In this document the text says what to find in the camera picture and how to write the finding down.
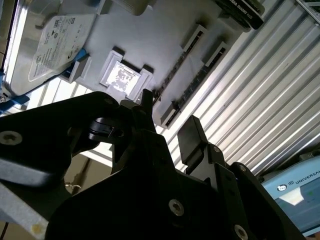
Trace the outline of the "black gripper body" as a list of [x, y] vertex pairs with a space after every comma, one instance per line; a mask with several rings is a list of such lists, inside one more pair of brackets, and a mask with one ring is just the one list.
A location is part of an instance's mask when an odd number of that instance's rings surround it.
[[48, 240], [230, 240], [222, 210], [209, 186], [179, 173], [184, 211], [160, 202], [151, 181], [114, 174], [66, 200], [52, 215]]

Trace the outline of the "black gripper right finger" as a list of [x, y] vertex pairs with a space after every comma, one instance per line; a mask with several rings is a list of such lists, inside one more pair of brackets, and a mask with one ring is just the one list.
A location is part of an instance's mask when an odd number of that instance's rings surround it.
[[190, 116], [177, 134], [185, 174], [203, 186], [193, 209], [194, 230], [213, 240], [302, 240], [299, 229], [242, 163], [225, 162], [222, 150], [207, 140], [200, 120]]

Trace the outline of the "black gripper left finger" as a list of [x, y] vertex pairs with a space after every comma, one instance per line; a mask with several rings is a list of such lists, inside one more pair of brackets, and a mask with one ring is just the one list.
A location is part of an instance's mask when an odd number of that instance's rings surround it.
[[152, 103], [147, 89], [132, 107], [98, 91], [2, 117], [1, 215], [24, 228], [47, 228], [54, 212], [79, 194], [70, 195], [64, 185], [72, 158], [108, 143], [113, 150], [110, 176], [150, 179], [160, 202], [187, 218], [179, 173], [155, 130]]

